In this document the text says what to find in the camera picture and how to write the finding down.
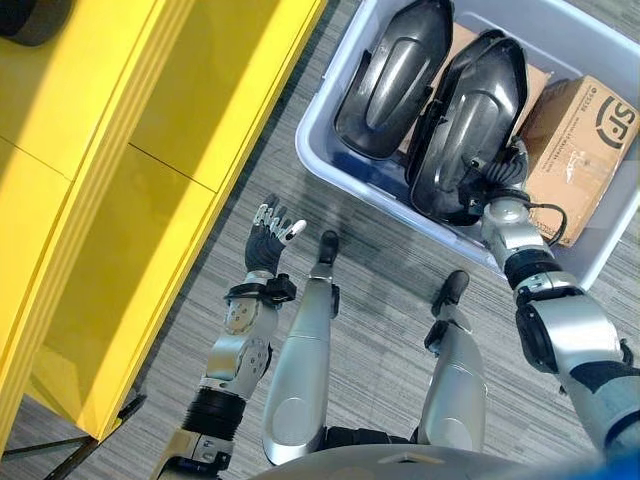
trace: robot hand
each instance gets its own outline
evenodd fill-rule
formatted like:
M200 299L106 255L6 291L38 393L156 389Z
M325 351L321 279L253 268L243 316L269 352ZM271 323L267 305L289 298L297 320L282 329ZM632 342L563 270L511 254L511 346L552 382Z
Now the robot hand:
M268 272L274 277L282 251L307 226L304 220L292 224L291 220L285 219L286 207L280 207L275 213L278 202L278 197L270 194L258 207L253 218L244 251L244 263L249 273Z

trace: printed logo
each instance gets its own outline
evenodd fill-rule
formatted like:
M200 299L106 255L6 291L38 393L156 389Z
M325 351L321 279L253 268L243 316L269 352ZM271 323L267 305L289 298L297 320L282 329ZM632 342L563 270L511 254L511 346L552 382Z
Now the printed logo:
M596 130L604 143L612 148L622 148L624 137L636 119L636 114L623 103L616 102L615 98L609 96L598 111L596 118Z

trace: black metal frame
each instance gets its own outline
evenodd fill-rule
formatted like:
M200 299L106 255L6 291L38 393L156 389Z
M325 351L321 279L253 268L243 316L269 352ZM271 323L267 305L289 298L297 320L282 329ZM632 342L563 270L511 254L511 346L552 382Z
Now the black metal frame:
M138 393L133 400L120 410L118 418L121 420L121 423L118 428L120 428L140 409L140 407L142 407L146 398L146 395ZM46 453L59 451L63 448L69 448L73 445L78 445L78 447L44 478L44 480L62 480L63 478L67 478L73 470L75 470L100 446L98 440L90 435L85 435L83 437L69 438L67 440L60 440L57 442L48 442L41 443L39 445L31 445L29 447L15 448L4 452L2 455L2 461L18 460L32 455L44 455Z

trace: plastic storage bin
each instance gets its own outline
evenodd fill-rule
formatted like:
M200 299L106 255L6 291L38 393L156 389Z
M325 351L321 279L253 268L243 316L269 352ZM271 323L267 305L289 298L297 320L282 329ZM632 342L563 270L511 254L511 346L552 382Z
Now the plastic storage bin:
M340 142L333 128L363 51L375 46L387 22L411 1L363 0L298 126L296 149L315 175L497 271L480 243L478 225L453 229L415 212L402 167L393 159L379 162L358 155ZM456 0L455 21L474 32L497 27L517 38L529 63L553 73L550 82L591 74L638 104L640 46L564 1ZM554 250L584 288L592 285L640 204L638 163L636 140L578 242Z

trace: gray carpet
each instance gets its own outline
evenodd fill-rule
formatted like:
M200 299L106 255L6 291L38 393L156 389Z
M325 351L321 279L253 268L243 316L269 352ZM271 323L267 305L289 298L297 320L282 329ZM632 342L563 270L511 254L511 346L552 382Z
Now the gray carpet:
M629 36L640 32L636 0L573 0ZM243 276L241 251L256 205L270 191L299 217L306 233L286 250L281 271L302 287L320 233L340 233L335 280L341 312L333 323L328 424L368 427L408 436L415 428L435 359L422 340L433 323L433 295L449 272L465 268L471 285L461 308L477 332L488 373L485 451L525 463L565 461L595 454L552 377L524 360L506 283L465 262L385 214L323 183L298 161L296 126L315 92L357 2L331 1L242 173L223 214L176 300L145 366L146 404L71 476L72 479L146 479L185 408L220 332L222 296ZM638 352L639 258L636 214L591 293ZM275 359L298 302L280 313ZM248 405L224 478L246 478L269 467L260 420L273 368ZM9 447L58 440L75 429L25 399ZM0 478L40 479L68 451L0 466Z

